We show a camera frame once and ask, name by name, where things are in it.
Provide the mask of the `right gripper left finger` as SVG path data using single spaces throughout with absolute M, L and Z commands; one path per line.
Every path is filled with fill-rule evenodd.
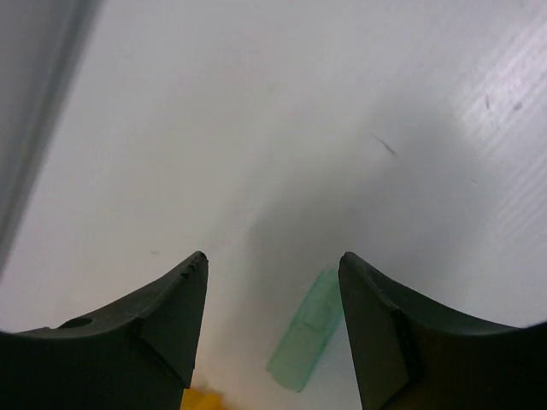
M 3 409 L 178 409 L 208 286 L 197 251 L 159 279 L 57 328 L 1 334 Z

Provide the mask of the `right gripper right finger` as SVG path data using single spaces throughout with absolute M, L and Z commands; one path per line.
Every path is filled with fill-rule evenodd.
M 447 307 L 358 255 L 338 280 L 364 409 L 544 409 L 546 324 L 501 325 Z

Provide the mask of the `green correction tape case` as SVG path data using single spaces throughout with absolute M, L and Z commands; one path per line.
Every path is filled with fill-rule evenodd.
M 302 391 L 343 314 L 338 270 L 317 276 L 274 350 L 266 370 L 283 389 Z

